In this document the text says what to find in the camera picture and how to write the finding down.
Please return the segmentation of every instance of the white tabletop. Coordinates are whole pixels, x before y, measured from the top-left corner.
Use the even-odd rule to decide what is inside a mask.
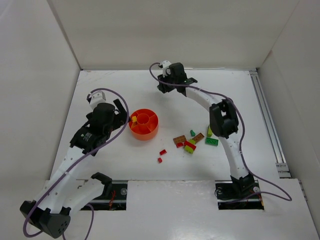
[[[197,79],[204,89],[233,99],[246,126],[243,153],[248,166],[260,176],[278,179],[275,155],[249,72],[215,69],[187,70],[186,73]],[[229,164],[221,144],[210,146],[202,140],[190,155],[177,149],[173,142],[173,138],[181,135],[191,138],[191,129],[206,135],[209,113],[175,90],[161,93],[157,85],[147,70],[81,71],[52,172],[64,158],[73,135],[86,122],[86,114],[91,112],[87,94],[96,88],[109,88],[125,98],[130,113],[144,108],[154,111],[159,119],[158,134],[150,141],[139,141],[127,127],[97,153],[80,179],[101,172],[114,180],[229,180]],[[106,97],[110,103],[116,98],[108,92]],[[161,156],[163,162],[159,164],[157,158],[163,149],[167,154]]]
[[[213,180],[129,181],[126,210],[95,211],[88,240],[319,240],[298,180],[274,182],[291,202],[263,194],[264,210],[219,210]],[[283,195],[270,184],[260,187]],[[78,212],[65,238],[83,240],[90,220],[90,211]]]

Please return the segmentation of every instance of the toy brick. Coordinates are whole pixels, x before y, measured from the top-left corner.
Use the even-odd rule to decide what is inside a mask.
[[[196,133],[192,129],[190,130],[190,134],[191,134],[191,137],[194,137],[196,135]]]
[[[189,146],[193,150],[196,150],[197,146],[193,145],[191,142],[185,141],[184,146]]]
[[[211,137],[212,136],[212,134],[213,134],[213,132],[212,132],[212,130],[211,130],[211,128],[210,128],[210,125],[208,126],[208,131],[207,131],[207,133],[206,133],[206,136],[207,137]]]
[[[198,143],[199,141],[201,141],[202,139],[204,139],[205,136],[200,132],[198,135],[196,135],[194,138],[192,138],[195,143]]]
[[[183,145],[184,144],[182,142],[179,142],[179,143],[176,144],[176,148],[181,148],[181,147],[183,147]]]
[[[214,138],[209,138],[209,137],[207,137],[207,138],[205,139],[205,143],[206,143],[206,144],[209,144],[209,145],[212,145],[212,146],[218,146],[219,140],[218,140],[218,139],[214,139]]]
[[[183,142],[185,142],[185,141],[187,141],[185,135],[178,136],[178,137],[175,137],[175,138],[173,139],[173,142],[174,142],[175,145],[177,145],[177,144],[179,144],[179,143],[183,143]]]
[[[190,153],[190,154],[193,154],[193,153],[194,153],[194,150],[193,150],[191,147],[189,147],[189,146],[185,146],[185,147],[184,147],[184,150],[185,150],[186,152]]]
[[[167,151],[165,150],[165,149],[163,149],[161,152],[159,152],[160,153],[160,155],[163,155],[163,154],[166,154],[167,153]]]
[[[195,141],[195,140],[193,140],[193,139],[189,139],[189,140],[188,140],[188,142],[189,142],[189,143],[191,143],[191,144],[193,144],[193,145],[195,145],[195,144],[196,144],[196,141]]]

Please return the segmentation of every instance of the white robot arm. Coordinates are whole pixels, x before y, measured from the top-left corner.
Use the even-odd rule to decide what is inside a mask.
[[[212,104],[218,103],[218,100],[214,99],[211,95],[194,88],[187,87],[185,89],[185,93],[187,98],[196,101],[208,112],[210,112],[210,107],[212,106]],[[223,145],[226,157],[228,159],[231,176],[238,180],[247,176],[249,172],[244,166],[239,151],[240,135],[237,133],[232,133],[228,138],[221,136],[219,136],[218,138]]]
[[[52,191],[39,202],[29,220],[30,224],[55,239],[66,231],[75,213],[102,193],[107,196],[112,188],[112,179],[99,172],[79,187],[77,183],[79,174],[97,152],[88,155],[82,161],[77,161],[104,144],[113,130],[125,124],[128,114],[119,99],[113,101],[117,110],[113,104],[106,103],[102,91],[94,92],[88,101],[92,112],[87,114],[88,121],[70,141],[70,147],[61,165],[34,200],[24,201],[20,207],[20,211],[26,217],[48,189],[56,184]],[[57,180],[63,174],[65,177],[57,184]]]
[[[200,104],[209,112],[210,128],[221,141],[230,165],[231,190],[228,191],[234,199],[240,199],[250,194],[256,187],[253,175],[245,167],[240,153],[239,120],[231,99],[217,100],[210,94],[201,91],[197,80],[187,77],[181,63],[171,64],[163,61],[159,65],[162,74],[157,76],[157,88],[162,93],[177,90],[178,93]]]

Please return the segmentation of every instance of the orange bowl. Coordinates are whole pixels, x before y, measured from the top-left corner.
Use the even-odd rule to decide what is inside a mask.
[[[129,127],[132,135],[141,141],[153,139],[159,128],[158,116],[149,109],[139,109],[131,114]],[[136,117],[136,122],[132,121],[132,117]]]

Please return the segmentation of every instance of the lime green lego brick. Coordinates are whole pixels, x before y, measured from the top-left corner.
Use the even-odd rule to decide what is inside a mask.
[[[214,139],[214,138],[209,138],[209,137],[207,137],[207,138],[205,139],[205,143],[206,143],[206,144],[209,144],[209,145],[212,145],[212,146],[218,146],[219,140],[218,140],[218,139]]]
[[[193,140],[193,139],[189,139],[189,140],[188,140],[188,142],[189,142],[189,143],[191,143],[191,144],[193,144],[193,145],[195,145],[195,144],[196,144],[196,141],[195,141],[195,140]]]
[[[191,137],[194,137],[196,133],[193,130],[190,130]]]
[[[210,138],[212,136],[212,134],[213,134],[213,132],[212,132],[212,130],[210,128],[210,125],[209,125],[208,126],[208,132],[206,133],[206,136]]]
[[[194,153],[194,150],[193,150],[191,147],[189,147],[189,146],[185,146],[185,147],[184,147],[184,150],[187,151],[187,152],[190,153],[190,154],[193,154],[193,153]]]

